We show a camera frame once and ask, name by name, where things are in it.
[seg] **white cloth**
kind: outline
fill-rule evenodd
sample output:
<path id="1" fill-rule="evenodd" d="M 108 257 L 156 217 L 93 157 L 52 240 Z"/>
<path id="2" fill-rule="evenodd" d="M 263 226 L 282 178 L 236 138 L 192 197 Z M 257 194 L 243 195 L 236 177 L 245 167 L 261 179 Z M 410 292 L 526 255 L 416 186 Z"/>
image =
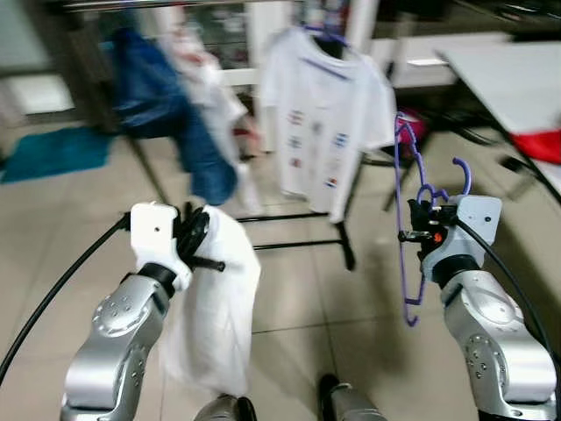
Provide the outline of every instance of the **white cloth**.
<path id="1" fill-rule="evenodd" d="M 241 224 L 217 208 L 204 210 L 209 232 L 196 255 L 222 260 L 226 269 L 197 268 L 189 288 L 172 299 L 160 364 L 180 382 L 242 396 L 261 267 Z"/>
<path id="2" fill-rule="evenodd" d="M 182 75 L 189 98 L 197 106 L 218 151 L 238 176 L 238 199 L 244 211 L 262 213 L 257 187 L 247 164 L 239 160 L 238 142 L 233 134 L 236 122 L 247 113 L 231 87 L 224 82 L 216 57 L 204 50 L 195 30 L 177 26 L 163 36 L 163 49 L 174 68 Z M 194 61 L 193 56 L 201 58 Z"/>
<path id="3" fill-rule="evenodd" d="M 361 153 L 394 142 L 393 90 L 370 58 L 350 56 L 333 58 L 290 28 L 271 45 L 259 93 L 276 110 L 280 187 L 332 223 L 344 218 Z"/>

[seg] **white table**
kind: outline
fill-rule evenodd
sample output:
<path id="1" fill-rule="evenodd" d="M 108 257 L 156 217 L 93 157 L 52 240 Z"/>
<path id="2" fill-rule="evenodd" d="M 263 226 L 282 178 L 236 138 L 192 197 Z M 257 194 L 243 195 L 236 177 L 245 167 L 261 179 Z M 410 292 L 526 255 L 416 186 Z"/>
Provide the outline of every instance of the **white table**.
<path id="1" fill-rule="evenodd" d="M 561 127 L 561 42 L 450 48 L 438 53 L 505 133 Z M 561 166 L 525 158 L 561 204 Z"/>

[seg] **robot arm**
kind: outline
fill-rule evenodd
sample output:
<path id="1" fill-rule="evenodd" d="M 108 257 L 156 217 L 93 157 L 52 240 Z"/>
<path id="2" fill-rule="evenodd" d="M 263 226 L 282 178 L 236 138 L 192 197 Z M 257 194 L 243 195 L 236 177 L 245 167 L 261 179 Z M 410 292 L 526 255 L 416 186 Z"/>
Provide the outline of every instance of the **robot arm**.
<path id="1" fill-rule="evenodd" d="M 67 372 L 62 421 L 134 418 L 146 359 L 174 292 L 190 283 L 189 266 L 224 270 L 222 262 L 193 256 L 208 222 L 208 214 L 190 208 L 183 224 L 171 206 L 139 203 L 132 208 L 138 272 L 127 275 L 96 308 L 91 333 Z"/>
<path id="2" fill-rule="evenodd" d="M 449 222 L 468 223 L 494 242 L 501 201 L 458 196 L 451 205 L 424 209 L 410 203 L 416 231 L 401 240 L 421 242 L 422 272 L 442 289 L 444 319 L 465 356 L 481 419 L 556 419 L 557 377 L 546 349 L 524 325 L 520 307 L 486 271 L 484 249 Z"/>

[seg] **blue mat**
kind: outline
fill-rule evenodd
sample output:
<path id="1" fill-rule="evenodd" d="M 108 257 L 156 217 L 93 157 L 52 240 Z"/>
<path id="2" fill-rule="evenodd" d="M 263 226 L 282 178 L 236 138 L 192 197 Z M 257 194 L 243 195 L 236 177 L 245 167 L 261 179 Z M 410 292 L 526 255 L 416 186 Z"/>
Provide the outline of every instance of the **blue mat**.
<path id="1" fill-rule="evenodd" d="M 6 162 L 2 183 L 102 167 L 112 140 L 87 127 L 24 136 Z"/>

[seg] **clothes rack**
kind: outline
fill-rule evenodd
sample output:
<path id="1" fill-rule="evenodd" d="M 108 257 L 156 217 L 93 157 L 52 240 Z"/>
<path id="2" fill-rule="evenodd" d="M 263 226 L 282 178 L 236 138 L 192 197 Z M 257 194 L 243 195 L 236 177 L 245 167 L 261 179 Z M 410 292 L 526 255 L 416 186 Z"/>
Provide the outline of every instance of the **clothes rack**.
<path id="1" fill-rule="evenodd" d="M 157 7 L 169 7 L 169 6 L 183 6 L 183 7 L 197 7 L 197 6 L 210 6 L 219 4 L 245 4 L 245 3 L 257 3 L 257 2 L 272 2 L 277 0 L 51 0 L 48 2 L 49 9 L 56 13 L 62 15 L 71 15 L 74 13 L 83 13 L 88 11 L 121 11 L 126 9 L 149 9 Z M 143 151 L 141 145 L 135 139 L 129 139 L 131 149 L 137 155 L 139 162 L 141 163 L 143 169 L 145 170 L 148 178 L 150 179 L 152 185 L 154 186 L 160 200 L 163 203 L 167 203 L 167 195 L 164 189 L 161 187 L 152 167 L 150 166 L 146 154 Z M 349 199 L 345 206 L 345 216 L 348 213 L 352 199 L 354 197 L 354 190 L 359 180 L 362 166 L 359 165 L 357 174 L 352 184 L 351 193 Z M 261 216 L 261 217 L 250 217 L 250 218 L 240 218 L 238 222 L 240 223 L 252 223 L 252 222 L 266 222 L 266 221 L 277 221 L 277 220 L 291 220 L 291 219 L 302 219 L 302 218 L 325 218 L 329 214 L 327 213 L 298 213 L 289 215 L 278 215 L 278 216 Z M 353 270 L 356 266 L 356 259 L 354 252 L 352 251 L 351 242 L 347 234 L 344 220 L 334 224 L 337 229 L 338 239 L 320 239 L 312 241 L 300 241 L 300 242 L 288 242 L 288 243 L 273 243 L 255 246 L 255 250 L 270 250 L 275 248 L 288 248 L 288 247 L 298 247 L 298 246 L 320 246 L 328 244 L 339 244 L 343 251 L 345 267 L 348 270 Z"/>

